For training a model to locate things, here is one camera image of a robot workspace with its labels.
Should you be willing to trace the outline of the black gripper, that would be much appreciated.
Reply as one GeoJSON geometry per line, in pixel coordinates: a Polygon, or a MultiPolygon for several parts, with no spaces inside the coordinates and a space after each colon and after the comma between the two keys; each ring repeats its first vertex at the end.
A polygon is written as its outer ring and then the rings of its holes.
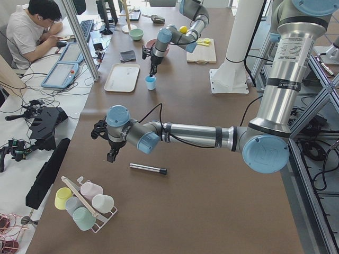
{"type": "Polygon", "coordinates": [[[124,147],[126,145],[126,142],[123,141],[121,138],[118,138],[117,140],[112,140],[111,138],[109,138],[105,116],[94,124],[93,130],[91,132],[92,139],[95,140],[98,137],[107,140],[109,145],[111,146],[110,151],[106,155],[106,160],[108,162],[115,162],[118,150],[124,147]]]}
{"type": "Polygon", "coordinates": [[[151,68],[149,72],[149,76],[153,77],[157,74],[157,66],[162,63],[163,56],[157,55],[158,50],[155,48],[155,46],[151,46],[150,48],[147,48],[145,45],[142,47],[142,58],[145,60],[147,57],[150,57],[151,60],[151,68]]]}

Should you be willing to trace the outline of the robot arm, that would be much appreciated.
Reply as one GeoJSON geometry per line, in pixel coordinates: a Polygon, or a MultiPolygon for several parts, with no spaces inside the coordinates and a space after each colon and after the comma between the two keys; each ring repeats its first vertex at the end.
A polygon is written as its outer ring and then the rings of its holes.
{"type": "Polygon", "coordinates": [[[107,160],[114,162],[126,143],[151,153],[160,141],[179,142],[201,148],[228,148],[240,152],[254,171],[270,174],[289,160],[286,143],[291,132],[288,119],[301,89],[314,42],[325,34],[338,1],[276,1],[271,27],[279,39],[260,109],[246,127],[207,127],[133,119],[126,107],[108,109],[91,137],[110,144],[107,160]]]}
{"type": "Polygon", "coordinates": [[[170,24],[160,29],[153,46],[150,48],[143,46],[142,48],[142,58],[150,57],[150,77],[156,75],[157,67],[165,57],[165,51],[169,44],[177,45],[192,53],[197,46],[201,32],[209,24],[209,13],[201,1],[181,1],[180,13],[193,22],[186,32],[181,32],[176,26],[170,24]]]}

